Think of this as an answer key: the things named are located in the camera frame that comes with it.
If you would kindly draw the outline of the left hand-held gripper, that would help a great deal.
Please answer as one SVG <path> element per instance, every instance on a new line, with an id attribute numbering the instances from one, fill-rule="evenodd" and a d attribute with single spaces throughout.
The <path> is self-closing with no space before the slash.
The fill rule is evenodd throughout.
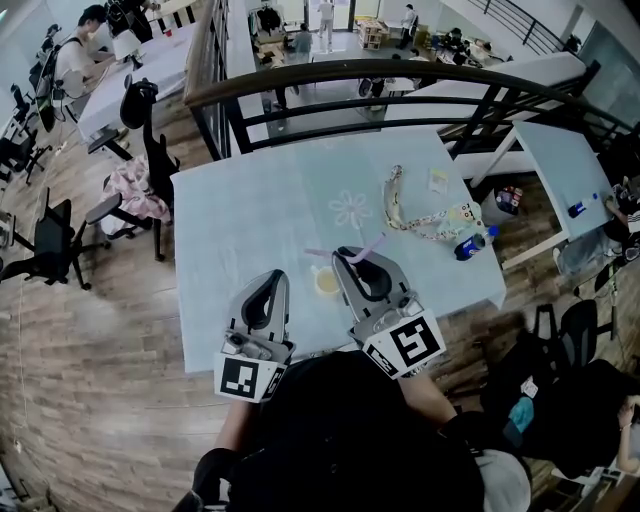
<path id="1" fill-rule="evenodd" d="M 267 271 L 240 290 L 227 324 L 236 332 L 225 333 L 214 358 L 215 393 L 250 403 L 269 401 L 295 351 L 295 344 L 285 340 L 288 321 L 289 280 L 282 270 Z"/>

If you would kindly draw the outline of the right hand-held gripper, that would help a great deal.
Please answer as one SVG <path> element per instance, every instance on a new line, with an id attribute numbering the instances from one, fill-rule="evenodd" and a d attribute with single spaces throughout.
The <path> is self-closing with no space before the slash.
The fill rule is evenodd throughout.
<path id="1" fill-rule="evenodd" d="M 355 326 L 352 338 L 365 355 L 390 379 L 429 363 L 445 352 L 434 313 L 415 294 L 385 304 L 409 289 L 409 281 L 393 260 L 371 252 L 358 263 L 358 247 L 342 246 L 333 252 L 333 270 Z"/>

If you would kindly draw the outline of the pink straw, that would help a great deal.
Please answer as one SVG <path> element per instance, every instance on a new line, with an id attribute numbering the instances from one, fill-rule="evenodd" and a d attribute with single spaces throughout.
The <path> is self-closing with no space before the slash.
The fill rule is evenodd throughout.
<path id="1" fill-rule="evenodd" d="M 386 239 L 386 234 L 381 233 L 374 241 L 368 243 L 364 248 L 362 248 L 359 252 L 357 252 L 355 256 L 345 256 L 346 261 L 351 265 L 355 265 L 365 260 L 366 257 L 369 254 L 371 254 L 385 239 Z M 305 254 L 324 257 L 324 258 L 329 258 L 332 255 L 331 251 L 322 250 L 322 249 L 306 248 L 303 250 L 303 252 Z"/>

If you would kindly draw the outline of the pale paper cup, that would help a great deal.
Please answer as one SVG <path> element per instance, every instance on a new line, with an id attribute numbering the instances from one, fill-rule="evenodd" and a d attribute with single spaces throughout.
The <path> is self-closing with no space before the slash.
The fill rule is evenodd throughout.
<path id="1" fill-rule="evenodd" d="M 311 266 L 314 288 L 320 297 L 337 298 L 341 295 L 340 284 L 332 267 Z"/>

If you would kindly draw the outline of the person's left forearm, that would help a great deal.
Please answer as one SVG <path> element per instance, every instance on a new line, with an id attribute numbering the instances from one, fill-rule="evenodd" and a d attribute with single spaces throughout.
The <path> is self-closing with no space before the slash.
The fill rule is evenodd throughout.
<path id="1" fill-rule="evenodd" d="M 250 436 L 252 424 L 260 406 L 257 403 L 235 400 L 218 433 L 214 447 L 240 452 Z"/>

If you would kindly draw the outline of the person's right forearm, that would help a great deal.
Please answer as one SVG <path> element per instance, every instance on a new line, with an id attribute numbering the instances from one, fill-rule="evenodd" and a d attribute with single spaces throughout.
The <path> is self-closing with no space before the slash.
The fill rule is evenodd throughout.
<path id="1" fill-rule="evenodd" d="M 425 371 L 402 377 L 398 383 L 407 405 L 436 428 L 444 427 L 457 416 L 452 403 Z"/>

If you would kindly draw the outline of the light blue tablecloth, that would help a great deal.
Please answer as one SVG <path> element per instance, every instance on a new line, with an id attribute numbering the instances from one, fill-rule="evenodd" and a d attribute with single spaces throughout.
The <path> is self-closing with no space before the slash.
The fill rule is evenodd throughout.
<path id="1" fill-rule="evenodd" d="M 399 201 L 413 220 L 467 203 L 469 192 L 438 135 L 387 129 L 260 150 L 176 174 L 174 240 L 184 366 L 210 371 L 232 299 L 274 269 L 290 282 L 288 332 L 298 356 L 345 345 L 353 317 L 343 300 L 320 297 L 306 248 L 362 247 L 381 233 L 394 260 L 437 317 L 483 301 L 501 306 L 504 278 L 492 249 L 457 261 L 454 244 L 387 225 L 383 188 L 400 166 Z M 448 174 L 448 193 L 429 188 L 430 170 Z"/>

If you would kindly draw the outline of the blue label soda bottle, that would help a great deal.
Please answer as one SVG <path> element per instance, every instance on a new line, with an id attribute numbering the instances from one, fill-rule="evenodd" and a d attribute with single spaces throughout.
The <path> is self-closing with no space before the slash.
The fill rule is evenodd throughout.
<path id="1" fill-rule="evenodd" d="M 456 260 L 468 261 L 474 255 L 490 246 L 498 234 L 499 228 L 497 226 L 489 226 L 475 232 L 456 246 L 454 249 Z"/>

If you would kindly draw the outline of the cartoon badge holder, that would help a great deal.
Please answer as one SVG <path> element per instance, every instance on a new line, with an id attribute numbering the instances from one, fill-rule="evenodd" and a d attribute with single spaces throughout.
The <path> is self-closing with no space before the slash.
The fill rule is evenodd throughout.
<path id="1" fill-rule="evenodd" d="M 437 233 L 445 240 L 453 240 L 469 229 L 482 228 L 483 226 L 481 206 L 471 201 L 449 208 Z"/>

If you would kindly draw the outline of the person's black shirt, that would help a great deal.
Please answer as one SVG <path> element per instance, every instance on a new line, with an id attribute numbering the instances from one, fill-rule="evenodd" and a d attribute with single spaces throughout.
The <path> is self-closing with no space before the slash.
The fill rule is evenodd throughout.
<path id="1" fill-rule="evenodd" d="M 213 447 L 172 512 L 484 512 L 485 416 L 436 428 L 359 351 L 292 365 L 240 452 Z"/>

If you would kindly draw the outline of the white waste bin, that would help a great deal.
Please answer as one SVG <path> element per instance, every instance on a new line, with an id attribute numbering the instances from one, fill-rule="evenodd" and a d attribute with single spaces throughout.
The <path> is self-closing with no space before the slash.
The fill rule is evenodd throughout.
<path id="1" fill-rule="evenodd" d="M 522 196 L 523 190 L 513 186 L 492 189 L 481 203 L 484 224 L 501 225 L 516 218 Z"/>

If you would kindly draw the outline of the pink white cloth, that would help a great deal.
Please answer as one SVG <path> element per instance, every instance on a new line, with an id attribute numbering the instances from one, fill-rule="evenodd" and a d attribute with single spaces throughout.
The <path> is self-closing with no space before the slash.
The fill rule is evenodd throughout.
<path id="1" fill-rule="evenodd" d="M 153 218 L 162 224 L 171 223 L 169 206 L 153 192 L 145 155 L 119 164 L 108 176 L 99 201 L 103 202 L 118 193 L 122 197 L 120 208 L 126 213 L 142 220 Z"/>

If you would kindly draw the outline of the teal cloth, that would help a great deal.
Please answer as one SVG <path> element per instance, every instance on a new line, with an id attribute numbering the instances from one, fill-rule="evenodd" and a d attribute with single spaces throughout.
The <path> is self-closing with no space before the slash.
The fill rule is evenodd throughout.
<path id="1" fill-rule="evenodd" d="M 534 419 L 534 403 L 528 396 L 522 396 L 512 407 L 503 428 L 504 437 L 515 447 L 523 444 L 524 433 Z"/>

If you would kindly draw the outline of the black office chair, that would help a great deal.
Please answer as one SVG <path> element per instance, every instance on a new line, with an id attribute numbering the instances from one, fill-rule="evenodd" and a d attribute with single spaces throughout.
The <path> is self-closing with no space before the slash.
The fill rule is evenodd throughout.
<path id="1" fill-rule="evenodd" d="M 35 101 L 30 97 L 25 98 L 17 84 L 11 85 L 10 93 L 15 100 L 12 118 L 22 130 L 28 131 L 31 121 L 38 116 L 37 111 L 33 109 Z"/>
<path id="2" fill-rule="evenodd" d="M 616 338 L 616 306 L 611 308 L 611 320 L 606 324 L 599 325 L 597 315 L 595 300 L 581 300 L 566 310 L 557 326 L 551 304 L 536 308 L 532 334 L 541 341 L 546 365 L 555 377 L 589 364 L 600 335 L 608 333 L 611 340 Z"/>
<path id="3" fill-rule="evenodd" d="M 3 265 L 0 270 L 0 282 L 18 276 L 26 280 L 43 279 L 48 286 L 67 284 L 70 269 L 73 269 L 80 287 L 89 291 L 92 285 L 83 278 L 79 258 L 82 254 L 98 248 L 109 249 L 111 243 L 84 244 L 83 235 L 88 225 L 99 223 L 111 215 L 121 204 L 119 194 L 110 197 L 90 210 L 80 228 L 75 230 L 71 224 L 72 203 L 66 199 L 55 207 L 50 206 L 50 188 L 41 193 L 37 209 L 34 241 L 29 242 L 16 228 L 13 220 L 9 245 L 18 243 L 32 253 L 30 258 L 17 260 Z"/>
<path id="4" fill-rule="evenodd" d="M 174 187 L 171 177 L 180 170 L 180 161 L 171 156 L 166 137 L 153 135 L 152 112 L 156 103 L 158 86 L 146 78 L 133 82 L 128 75 L 125 79 L 125 95 L 120 106 L 120 118 L 125 127 L 142 130 L 144 153 L 147 157 L 150 184 L 153 192 L 169 206 L 171 223 L 174 216 Z M 97 223 L 108 240 L 121 237 L 133 238 L 137 229 L 151 230 L 154 237 L 154 258 L 162 262 L 165 256 L 161 250 L 161 230 L 164 225 L 153 218 L 139 219 L 126 213 L 120 206 L 109 216 Z"/>
<path id="5" fill-rule="evenodd" d="M 41 171 L 45 170 L 40 158 L 53 147 L 50 144 L 44 146 L 37 145 L 38 130 L 29 132 L 26 138 L 18 143 L 6 137 L 0 139 L 0 167 L 4 166 L 11 172 L 26 174 L 26 185 L 30 185 L 31 174 L 35 167 Z"/>
<path id="6" fill-rule="evenodd" d="M 538 386 L 534 419 L 515 448 L 524 457 L 552 462 L 565 476 L 576 478 L 617 455 L 618 412 L 625 399 L 640 395 L 640 382 L 610 362 L 595 359 L 583 368 L 555 377 L 546 365 L 541 341 L 522 331 L 489 376 L 480 402 L 503 434 L 508 414 L 522 396 L 529 377 Z"/>

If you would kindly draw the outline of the small blue label bottle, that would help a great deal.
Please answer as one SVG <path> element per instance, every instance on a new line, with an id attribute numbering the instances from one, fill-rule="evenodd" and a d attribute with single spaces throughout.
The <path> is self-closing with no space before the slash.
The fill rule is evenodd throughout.
<path id="1" fill-rule="evenodd" d="M 596 200 L 598 199 L 597 193 L 592 193 L 581 201 L 570 206 L 568 209 L 568 215 L 570 218 L 575 219 L 584 213 Z"/>

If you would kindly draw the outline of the black railing with wooden handrail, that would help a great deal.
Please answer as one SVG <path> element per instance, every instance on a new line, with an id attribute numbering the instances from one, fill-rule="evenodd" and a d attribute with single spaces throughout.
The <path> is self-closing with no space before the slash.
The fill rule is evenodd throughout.
<path id="1" fill-rule="evenodd" d="M 580 99 L 580 93 L 599 70 L 597 64 L 590 66 L 583 76 L 552 87 L 473 67 L 391 59 L 331 58 L 230 78 L 224 61 L 227 13 L 227 0 L 208 0 L 205 18 L 192 41 L 184 89 L 184 103 L 191 110 L 214 160 L 230 157 L 233 145 L 246 154 L 305 140 L 408 127 L 433 128 L 452 157 L 487 153 L 505 141 L 519 119 L 580 133 L 595 150 L 605 149 L 619 139 L 640 143 L 640 122 L 630 126 Z M 385 93 L 379 98 L 320 102 L 272 113 L 259 110 L 245 114 L 240 105 L 247 97 L 260 99 L 263 93 L 278 88 L 369 78 L 428 79 L 450 89 L 456 85 L 474 85 L 483 90 L 476 97 L 466 97 L 452 90 L 436 95 L 421 89 L 416 95 Z M 249 133 L 256 126 L 276 121 L 374 106 L 386 109 L 427 106 L 431 111 L 404 114 L 397 120 L 339 122 L 264 139 Z"/>

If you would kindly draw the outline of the white side table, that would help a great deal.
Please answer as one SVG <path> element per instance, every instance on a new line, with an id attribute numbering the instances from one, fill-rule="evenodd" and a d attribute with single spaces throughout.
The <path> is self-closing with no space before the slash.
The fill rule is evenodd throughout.
<path id="1" fill-rule="evenodd" d="M 502 262 L 504 271 L 596 230 L 609 220 L 602 199 L 611 192 L 611 186 L 596 154 L 580 133 L 515 121 L 495 151 L 459 155 L 455 165 L 473 188 L 489 175 L 528 171 L 535 172 L 544 187 L 560 231 Z M 598 199 L 580 216 L 570 218 L 569 207 L 592 193 L 597 193 Z"/>

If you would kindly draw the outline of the white grey garment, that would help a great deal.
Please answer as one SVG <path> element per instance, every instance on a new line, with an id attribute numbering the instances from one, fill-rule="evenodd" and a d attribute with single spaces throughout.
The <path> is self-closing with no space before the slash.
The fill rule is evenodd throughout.
<path id="1" fill-rule="evenodd" d="M 476 458 L 484 486 L 484 512 L 527 512 L 531 485 L 524 466 L 513 455 L 493 449 Z"/>

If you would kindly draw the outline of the wooden shelf unit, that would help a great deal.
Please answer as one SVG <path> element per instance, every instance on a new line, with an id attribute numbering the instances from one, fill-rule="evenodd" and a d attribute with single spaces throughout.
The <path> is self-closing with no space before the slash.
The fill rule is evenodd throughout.
<path id="1" fill-rule="evenodd" d="M 389 37 L 389 27 L 378 19 L 358 19 L 359 45 L 363 50 L 377 51 Z"/>

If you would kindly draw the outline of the white cloth covered table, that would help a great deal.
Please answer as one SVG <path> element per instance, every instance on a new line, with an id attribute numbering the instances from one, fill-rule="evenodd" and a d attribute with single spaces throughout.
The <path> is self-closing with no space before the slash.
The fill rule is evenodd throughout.
<path id="1" fill-rule="evenodd" d="M 155 38 L 141 47 L 142 67 L 134 70 L 130 63 L 112 64 L 89 100 L 77 122 L 79 134 L 88 141 L 101 129 L 121 124 L 120 105 L 125 95 L 125 79 L 133 82 L 146 78 L 158 86 L 157 100 L 184 86 L 187 59 L 199 23 L 183 26 L 171 37 Z"/>

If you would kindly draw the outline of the rack of dark clothes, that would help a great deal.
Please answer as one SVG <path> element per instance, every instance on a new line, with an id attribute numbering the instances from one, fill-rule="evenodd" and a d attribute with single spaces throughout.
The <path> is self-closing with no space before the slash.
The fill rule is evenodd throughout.
<path id="1" fill-rule="evenodd" d="M 271 37 L 281 33 L 283 22 L 280 12 L 270 4 L 265 4 L 248 13 L 248 26 L 250 35 L 253 37 L 262 35 Z"/>

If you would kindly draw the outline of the black stair railing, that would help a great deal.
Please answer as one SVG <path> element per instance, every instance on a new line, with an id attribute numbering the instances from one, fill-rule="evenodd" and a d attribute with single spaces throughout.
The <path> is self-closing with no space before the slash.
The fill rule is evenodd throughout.
<path id="1" fill-rule="evenodd" d="M 577 56 L 579 43 L 567 43 L 511 0 L 466 0 L 515 35 L 536 55 L 569 52 Z"/>

